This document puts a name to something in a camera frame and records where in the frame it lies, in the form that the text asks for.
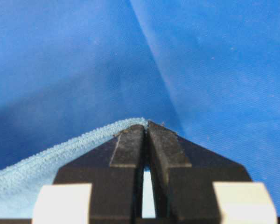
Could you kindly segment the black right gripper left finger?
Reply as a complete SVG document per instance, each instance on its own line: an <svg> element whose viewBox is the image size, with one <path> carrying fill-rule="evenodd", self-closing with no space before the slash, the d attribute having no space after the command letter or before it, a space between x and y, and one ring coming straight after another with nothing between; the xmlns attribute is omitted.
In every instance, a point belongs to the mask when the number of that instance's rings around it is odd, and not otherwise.
<svg viewBox="0 0 280 224"><path fill-rule="evenodd" d="M134 125L59 168L41 188L34 224L130 224L137 213L145 129Z"/></svg>

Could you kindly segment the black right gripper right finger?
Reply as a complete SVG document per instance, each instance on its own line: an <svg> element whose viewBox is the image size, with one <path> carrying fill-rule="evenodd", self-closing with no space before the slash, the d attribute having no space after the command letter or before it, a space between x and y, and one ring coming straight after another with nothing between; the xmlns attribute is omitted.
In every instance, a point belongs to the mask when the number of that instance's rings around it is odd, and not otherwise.
<svg viewBox="0 0 280 224"><path fill-rule="evenodd" d="M165 196L158 214L178 224L275 224L278 216L262 182L245 167L149 122L152 172Z"/></svg>

